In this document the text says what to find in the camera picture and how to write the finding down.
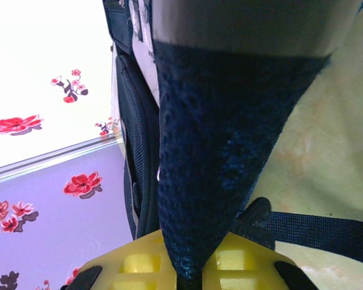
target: floral wallpaper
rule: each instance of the floral wallpaper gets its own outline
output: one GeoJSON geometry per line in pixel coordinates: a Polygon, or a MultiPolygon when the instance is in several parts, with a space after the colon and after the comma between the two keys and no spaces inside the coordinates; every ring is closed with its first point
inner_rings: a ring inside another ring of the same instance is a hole
{"type": "Polygon", "coordinates": [[[53,86],[59,86],[63,89],[64,94],[66,95],[63,98],[65,103],[74,103],[78,101],[79,95],[87,95],[89,90],[86,89],[86,86],[81,83],[81,71],[79,69],[74,69],[71,71],[71,75],[74,79],[69,81],[66,79],[66,84],[62,82],[62,76],[57,76],[55,79],[51,80],[51,84],[53,86]]]}
{"type": "Polygon", "coordinates": [[[114,145],[0,183],[0,290],[60,290],[130,242],[123,167],[114,145]]]}
{"type": "Polygon", "coordinates": [[[0,120],[0,134],[9,134],[11,136],[19,136],[30,133],[32,130],[42,129],[43,119],[39,115],[32,115],[25,119],[14,117],[0,120]]]}

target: black fabric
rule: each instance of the black fabric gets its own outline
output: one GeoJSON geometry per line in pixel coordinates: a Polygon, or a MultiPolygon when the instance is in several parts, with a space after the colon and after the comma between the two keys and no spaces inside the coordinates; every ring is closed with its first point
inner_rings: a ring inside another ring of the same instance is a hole
{"type": "Polygon", "coordinates": [[[203,279],[200,274],[196,279],[186,280],[183,277],[177,276],[177,290],[202,290],[203,279]]]}
{"type": "Polygon", "coordinates": [[[162,95],[160,226],[177,274],[191,280],[227,235],[329,57],[154,47],[162,95]]]}
{"type": "Polygon", "coordinates": [[[130,0],[103,0],[109,34],[116,44],[119,54],[122,51],[126,54],[133,54],[133,27],[128,1],[130,0]]]}
{"type": "Polygon", "coordinates": [[[159,229],[156,179],[159,167],[159,107],[132,57],[117,58],[117,74],[126,149],[125,204],[132,236],[139,238],[159,229]],[[133,210],[139,216],[137,225],[133,225],[133,210]]]}
{"type": "Polygon", "coordinates": [[[68,285],[67,290],[91,290],[94,282],[102,272],[101,266],[93,266],[78,274],[68,285]]]}
{"type": "Polygon", "coordinates": [[[276,241],[328,251],[363,263],[363,222],[273,212],[265,227],[276,241]]]}
{"type": "Polygon", "coordinates": [[[283,261],[275,262],[274,267],[284,279],[289,290],[318,290],[299,267],[283,261]]]}

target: flower leaf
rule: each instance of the flower leaf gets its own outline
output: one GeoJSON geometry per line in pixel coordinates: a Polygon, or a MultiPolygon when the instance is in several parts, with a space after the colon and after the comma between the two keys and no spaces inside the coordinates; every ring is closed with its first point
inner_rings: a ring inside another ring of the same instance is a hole
{"type": "Polygon", "coordinates": [[[88,198],[92,197],[95,194],[96,194],[96,191],[94,189],[92,189],[89,193],[87,193],[85,195],[81,195],[79,198],[88,199],[88,198]]]}
{"type": "Polygon", "coordinates": [[[39,212],[37,211],[34,211],[33,213],[30,213],[30,214],[25,214],[23,216],[23,221],[24,222],[34,222],[36,221],[36,218],[39,216],[39,212]]]}
{"type": "Polygon", "coordinates": [[[9,284],[9,280],[10,280],[10,278],[8,275],[2,275],[0,278],[0,283],[3,285],[7,285],[7,284],[9,284]]]}
{"type": "Polygon", "coordinates": [[[64,89],[65,94],[67,94],[67,92],[71,90],[71,83],[70,83],[70,81],[69,81],[69,80],[66,80],[66,81],[68,82],[68,85],[67,85],[67,87],[64,89]]]}
{"type": "Polygon", "coordinates": [[[12,133],[10,134],[11,136],[20,136],[20,135],[24,135],[24,134],[27,134],[27,133],[30,133],[32,131],[31,128],[28,128],[27,130],[24,130],[22,132],[18,132],[18,133],[12,133]]]}
{"type": "Polygon", "coordinates": [[[95,187],[94,190],[97,191],[97,192],[102,192],[103,191],[101,185],[98,185],[97,187],[95,187]]]}

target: webbing strap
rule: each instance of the webbing strap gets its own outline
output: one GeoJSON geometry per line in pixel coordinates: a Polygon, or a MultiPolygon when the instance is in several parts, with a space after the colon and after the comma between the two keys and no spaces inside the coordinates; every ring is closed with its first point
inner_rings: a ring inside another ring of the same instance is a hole
{"type": "Polygon", "coordinates": [[[363,263],[363,222],[273,212],[265,227],[276,241],[328,251],[363,263]]]}

